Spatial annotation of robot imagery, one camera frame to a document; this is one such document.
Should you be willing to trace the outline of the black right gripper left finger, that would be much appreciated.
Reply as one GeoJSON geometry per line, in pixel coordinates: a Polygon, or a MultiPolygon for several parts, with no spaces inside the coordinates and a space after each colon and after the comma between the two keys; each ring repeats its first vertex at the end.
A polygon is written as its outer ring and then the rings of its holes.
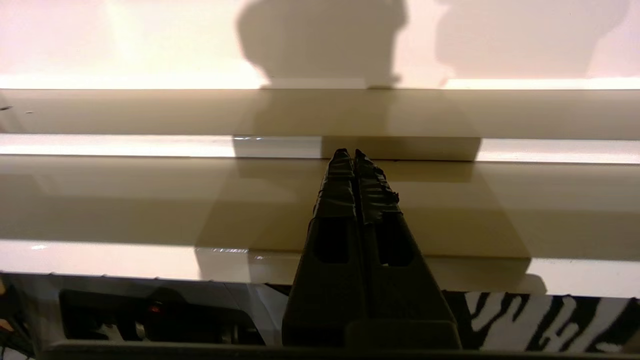
{"type": "Polygon", "coordinates": [[[362,316],[354,166],[347,150],[329,160],[282,319],[282,343],[342,347],[362,316]]]}

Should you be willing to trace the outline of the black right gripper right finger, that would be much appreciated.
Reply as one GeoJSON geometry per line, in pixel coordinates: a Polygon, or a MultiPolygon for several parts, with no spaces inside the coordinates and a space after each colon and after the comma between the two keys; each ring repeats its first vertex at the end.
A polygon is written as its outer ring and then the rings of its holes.
{"type": "Polygon", "coordinates": [[[350,345],[371,349],[461,349],[457,321],[418,248],[386,174],[357,149],[366,317],[350,345]]]}

